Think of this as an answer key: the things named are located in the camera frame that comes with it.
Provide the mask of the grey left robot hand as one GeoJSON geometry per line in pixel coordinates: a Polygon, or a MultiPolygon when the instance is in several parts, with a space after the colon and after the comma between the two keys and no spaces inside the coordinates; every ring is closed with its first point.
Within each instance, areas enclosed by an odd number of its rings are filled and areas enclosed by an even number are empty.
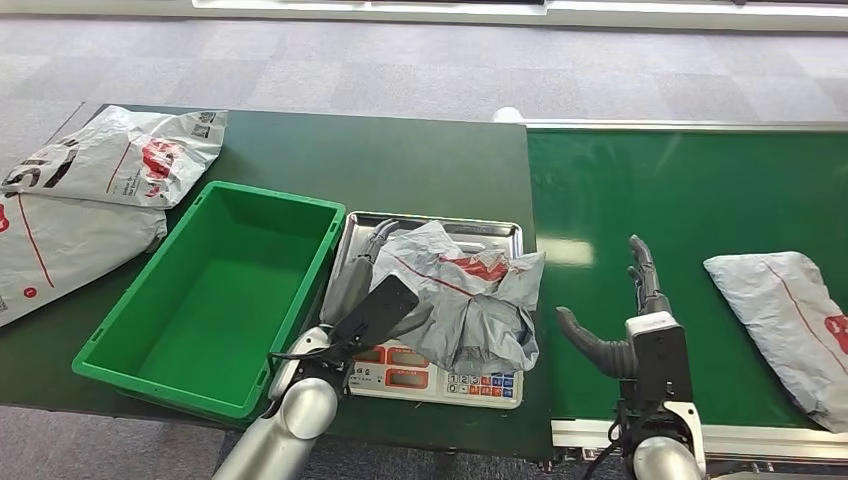
{"type": "MultiPolygon", "coordinates": [[[[372,233],[358,250],[349,248],[351,258],[337,260],[337,276],[328,285],[322,305],[320,319],[329,325],[336,325],[370,293],[374,263],[389,235],[400,227],[394,218],[378,223],[372,233]]],[[[418,306],[398,321],[390,330],[379,330],[378,335],[366,342],[375,346],[420,329],[432,313],[432,305],[418,306]]]]}

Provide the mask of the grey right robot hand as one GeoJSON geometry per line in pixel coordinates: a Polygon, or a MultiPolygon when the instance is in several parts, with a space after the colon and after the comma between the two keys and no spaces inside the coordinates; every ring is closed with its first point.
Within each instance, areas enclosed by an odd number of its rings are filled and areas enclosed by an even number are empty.
{"type": "MultiPolygon", "coordinates": [[[[634,283],[637,315],[665,311],[672,313],[670,302],[661,291],[659,277],[648,245],[636,234],[628,239],[634,263],[627,268],[634,283]]],[[[601,373],[613,379],[636,377],[638,360],[626,340],[602,340],[579,324],[573,312],[564,306],[555,308],[557,323],[564,336],[601,373]]]]}

